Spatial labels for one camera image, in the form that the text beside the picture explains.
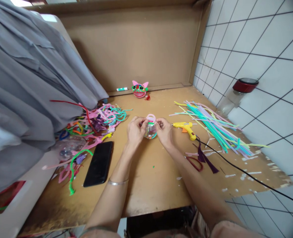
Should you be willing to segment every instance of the yellow hot glue gun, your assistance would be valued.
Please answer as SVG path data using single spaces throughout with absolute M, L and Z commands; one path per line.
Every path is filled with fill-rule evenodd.
M 191 127 L 193 126 L 193 123 L 191 122 L 175 122 L 172 124 L 172 126 L 176 128 L 183 128 L 183 133 L 188 133 L 190 136 L 190 140 L 196 140 L 196 135 L 192 131 Z

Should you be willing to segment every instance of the shirt sleeve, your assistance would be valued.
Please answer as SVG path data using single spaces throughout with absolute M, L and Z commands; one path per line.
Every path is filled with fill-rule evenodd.
M 221 221 L 215 225 L 211 233 L 211 238 L 232 238 L 232 237 L 244 237 L 244 238 L 259 238 L 259 234 L 249 231 L 244 227 L 241 227 L 230 221 Z

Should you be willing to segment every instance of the smartphone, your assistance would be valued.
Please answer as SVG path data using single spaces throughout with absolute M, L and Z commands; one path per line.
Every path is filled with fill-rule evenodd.
M 113 141 L 100 143 L 96 146 L 91 159 L 84 187 L 90 187 L 106 182 L 110 167 Z

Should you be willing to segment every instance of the wooden table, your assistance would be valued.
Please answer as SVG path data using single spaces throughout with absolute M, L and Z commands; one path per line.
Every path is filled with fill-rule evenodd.
M 150 93 L 150 97 L 150 101 L 138 99 L 132 94 L 109 98 L 109 102 L 113 105 L 118 104 L 122 109 L 133 109 L 133 111 L 127 112 L 127 119 L 117 126 L 112 138 L 106 139 L 106 141 L 114 141 L 109 176 L 127 141 L 127 124 L 135 115 L 147 116 L 152 113 L 157 118 L 167 118 L 171 123 L 188 122 L 191 121 L 188 115 L 169 117 L 169 114 L 182 111 L 174 104 L 174 101 L 182 103 L 185 100 L 200 102 L 213 110 L 216 109 L 193 86 L 153 91 Z M 194 125 L 192 129 L 202 141 L 208 141 L 208 133 L 201 126 Z M 180 128 L 173 129 L 173 139 L 179 150 L 183 153 L 196 153 L 197 149 L 192 145 L 193 142 L 190 141 L 188 134 L 181 131 Z M 249 143 L 244 134 L 239 131 L 233 133 L 244 142 Z M 216 150 L 221 150 L 215 139 L 211 140 L 209 145 Z M 256 152 L 259 149 L 252 148 L 251 150 Z M 262 153 L 259 153 L 257 158 L 247 161 L 243 161 L 242 156 L 236 155 L 232 151 L 224 156 L 238 167 L 246 169 L 247 172 L 261 172 L 254 174 L 254 176 L 273 188 L 293 184 L 284 172 L 271 169 L 273 168 L 272 161 Z M 224 198 L 267 190 L 263 185 L 248 180 L 247 177 L 242 180 L 242 172 L 227 164 L 218 154 L 211 154 L 208 158 L 220 172 L 213 174 L 207 164 L 204 164 L 204 170 L 201 174 L 207 183 Z M 20 236 L 86 224 L 106 185 L 104 183 L 87 188 L 82 186 L 90 160 L 90 156 L 85 159 L 84 167 L 73 182 L 73 187 L 76 190 L 74 195 L 69 196 L 68 185 L 63 187 L 62 184 L 58 184 L 58 177 L 48 183 L 27 218 Z M 131 166 L 128 194 L 122 216 L 138 216 L 192 204 L 183 180 L 178 180 L 178 177 L 180 177 L 178 169 L 159 139 L 157 137 L 152 140 L 144 139 Z

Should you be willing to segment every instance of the red jar lid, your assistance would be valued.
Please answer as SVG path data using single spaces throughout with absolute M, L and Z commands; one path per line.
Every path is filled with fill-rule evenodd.
M 258 83 L 259 82 L 256 79 L 241 78 L 237 80 L 232 88 L 241 93 L 250 93 Z

